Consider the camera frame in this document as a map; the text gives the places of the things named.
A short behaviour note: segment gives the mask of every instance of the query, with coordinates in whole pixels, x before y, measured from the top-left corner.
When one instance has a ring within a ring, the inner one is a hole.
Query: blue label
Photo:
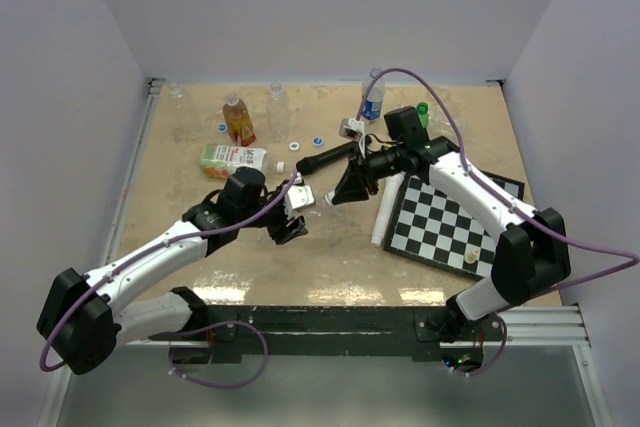
[[[364,111],[362,116],[367,120],[376,120],[380,118],[380,111],[382,110],[382,102],[372,102],[366,100],[364,102]]]

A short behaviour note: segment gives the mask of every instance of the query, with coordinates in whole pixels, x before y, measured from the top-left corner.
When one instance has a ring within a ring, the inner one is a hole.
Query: black tube
[[[357,146],[358,144],[356,142],[347,142],[346,144],[334,147],[318,155],[305,157],[296,164],[296,170],[300,172],[301,175],[311,175],[321,168],[347,157],[351,149],[357,148]]]

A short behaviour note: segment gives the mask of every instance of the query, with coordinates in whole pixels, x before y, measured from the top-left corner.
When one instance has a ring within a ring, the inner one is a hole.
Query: orange juice bottle
[[[236,92],[231,92],[225,97],[222,114],[224,115],[224,121],[227,123],[229,136],[235,145],[246,147],[256,140],[256,133],[253,130],[247,105],[238,97]]]

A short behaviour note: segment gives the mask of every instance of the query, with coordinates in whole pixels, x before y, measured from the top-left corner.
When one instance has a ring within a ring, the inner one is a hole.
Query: white cylinder
[[[398,195],[398,190],[404,180],[404,174],[396,174],[392,177],[387,177],[384,184],[384,193],[382,194],[382,200],[380,201],[380,209],[378,209],[378,216],[376,217],[376,223],[373,226],[373,232],[371,234],[371,245],[380,247],[384,233],[387,231],[389,225],[389,219],[391,218],[391,211]]]
[[[327,205],[333,207],[333,198],[336,196],[336,191],[332,190],[331,192],[327,192],[326,194],[324,194],[324,201],[327,203]]]

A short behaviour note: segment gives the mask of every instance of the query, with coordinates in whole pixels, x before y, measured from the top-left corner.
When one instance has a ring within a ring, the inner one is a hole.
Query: black metal frame
[[[240,320],[256,327],[265,337],[270,355],[392,356],[414,362],[440,362],[439,325],[444,307],[300,307],[210,305],[210,323]],[[485,339],[498,341],[495,316],[469,326],[458,340],[473,341],[484,329]],[[152,340],[176,340],[161,334]],[[207,340],[206,334],[192,340]],[[230,325],[215,331],[213,349],[177,347],[172,358],[189,363],[239,363],[243,355],[261,355],[262,345],[249,329]]]

